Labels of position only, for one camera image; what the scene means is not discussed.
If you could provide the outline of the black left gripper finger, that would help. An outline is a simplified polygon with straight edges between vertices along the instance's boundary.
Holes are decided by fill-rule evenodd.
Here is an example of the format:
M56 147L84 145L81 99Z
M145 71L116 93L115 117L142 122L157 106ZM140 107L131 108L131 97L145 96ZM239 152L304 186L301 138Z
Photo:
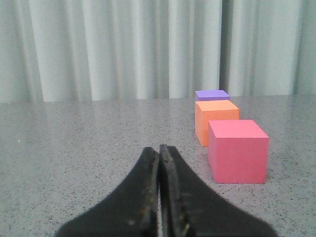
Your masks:
M145 147L127 177L104 200L64 224L58 237L156 237L159 155Z

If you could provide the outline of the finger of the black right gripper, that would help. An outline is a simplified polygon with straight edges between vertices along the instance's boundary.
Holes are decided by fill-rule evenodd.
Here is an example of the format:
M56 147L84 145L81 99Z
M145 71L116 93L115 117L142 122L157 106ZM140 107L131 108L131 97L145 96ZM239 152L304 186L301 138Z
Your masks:
M162 234L165 237L275 237L276 231L218 195L175 146L159 149Z

